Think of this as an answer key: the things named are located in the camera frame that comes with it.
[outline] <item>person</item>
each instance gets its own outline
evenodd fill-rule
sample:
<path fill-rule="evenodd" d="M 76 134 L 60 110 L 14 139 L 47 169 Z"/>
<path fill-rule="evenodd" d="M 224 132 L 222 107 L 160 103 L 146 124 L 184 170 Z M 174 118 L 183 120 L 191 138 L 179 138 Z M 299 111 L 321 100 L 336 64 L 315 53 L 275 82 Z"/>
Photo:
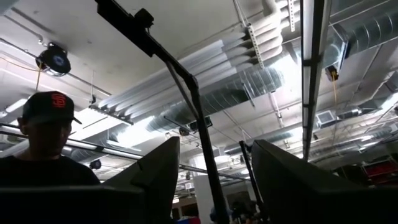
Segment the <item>person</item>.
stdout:
<path fill-rule="evenodd" d="M 99 184 L 93 171 L 62 156 L 72 130 L 75 105 L 58 91 L 32 95 L 18 118 L 29 148 L 18 156 L 0 159 L 0 187 L 46 187 Z"/>

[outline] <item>baseball cap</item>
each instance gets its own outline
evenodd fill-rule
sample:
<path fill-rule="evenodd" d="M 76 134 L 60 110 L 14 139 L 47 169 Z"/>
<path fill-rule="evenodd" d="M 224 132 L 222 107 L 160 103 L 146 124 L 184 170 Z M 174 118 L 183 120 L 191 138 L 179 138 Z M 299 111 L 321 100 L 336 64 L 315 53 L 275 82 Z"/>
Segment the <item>baseball cap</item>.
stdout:
<path fill-rule="evenodd" d="M 40 124 L 74 117 L 75 104 L 67 95 L 58 91 L 46 91 L 33 94 L 25 103 L 22 118 L 29 123 Z"/>

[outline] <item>sf logo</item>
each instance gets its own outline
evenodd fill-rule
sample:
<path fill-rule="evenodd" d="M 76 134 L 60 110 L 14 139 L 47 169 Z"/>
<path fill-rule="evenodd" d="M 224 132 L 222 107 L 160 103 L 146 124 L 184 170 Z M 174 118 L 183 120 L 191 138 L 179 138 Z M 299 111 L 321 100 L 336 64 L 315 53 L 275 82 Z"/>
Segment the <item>sf logo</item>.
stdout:
<path fill-rule="evenodd" d="M 65 96 L 62 94 L 53 94 L 52 95 L 52 105 L 55 108 L 64 108 L 66 104 Z"/>

